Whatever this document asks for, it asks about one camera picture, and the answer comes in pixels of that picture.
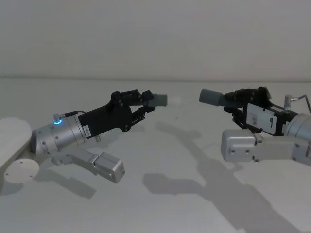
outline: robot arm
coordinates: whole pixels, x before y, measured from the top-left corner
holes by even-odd
[[[242,128],[223,132],[221,153],[224,160],[293,159],[311,166],[311,116],[290,110],[291,102],[303,97],[306,96],[286,95],[284,107],[280,107],[270,102],[271,96],[265,87],[241,89],[225,95],[203,89],[200,102],[223,106]],[[263,137],[261,132],[271,136]]]
[[[132,113],[130,106],[138,105],[142,107]],[[124,175],[123,162],[120,159],[106,153],[93,154],[78,146],[92,137],[99,142],[100,134],[113,128],[119,128],[123,132],[129,131],[133,125],[144,120],[145,113],[154,111],[157,106],[166,105],[166,95],[153,94],[151,91],[139,93],[138,90],[133,90],[114,92],[107,105],[87,113],[74,111],[55,114],[54,123],[33,130],[32,134],[31,131],[28,132],[23,143],[18,145],[20,149],[6,154],[5,161],[0,164],[1,171],[4,170],[4,178],[7,181],[22,183],[32,179],[39,166],[45,160],[51,159],[55,165],[76,164],[94,175],[98,174],[118,183]],[[1,132],[1,137],[5,137],[4,131]]]

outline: black bracket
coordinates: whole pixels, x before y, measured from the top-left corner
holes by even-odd
[[[110,102],[98,109],[80,115],[79,121],[91,138],[114,128],[123,132],[145,119],[145,114],[154,111],[148,107],[148,101],[154,98],[151,91],[139,93],[138,90],[126,92],[113,92]],[[132,113],[130,106],[142,106]]]
[[[241,129],[249,129],[252,133],[261,133],[262,129],[246,123],[247,105],[251,103],[262,108],[269,108],[273,106],[269,100],[270,98],[270,93],[265,87],[259,87],[258,89],[240,89],[234,92],[229,92],[225,94],[225,99],[241,103],[243,111],[238,108],[227,107],[224,108],[224,111],[232,114],[232,121],[235,122]]]

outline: white table surface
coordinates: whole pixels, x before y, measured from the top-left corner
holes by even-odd
[[[150,89],[179,96],[178,108],[157,108],[130,132],[106,132],[103,147],[123,160],[114,184],[75,165],[41,170],[35,180],[3,187],[2,233],[298,233],[311,231],[311,167],[294,161],[232,164],[221,134],[237,129],[222,108],[198,101],[202,88],[229,92],[267,86],[275,104],[309,94],[311,83],[114,82],[0,79],[0,118],[35,129],[54,113],[105,105],[115,91]],[[305,102],[293,104],[307,113]]]

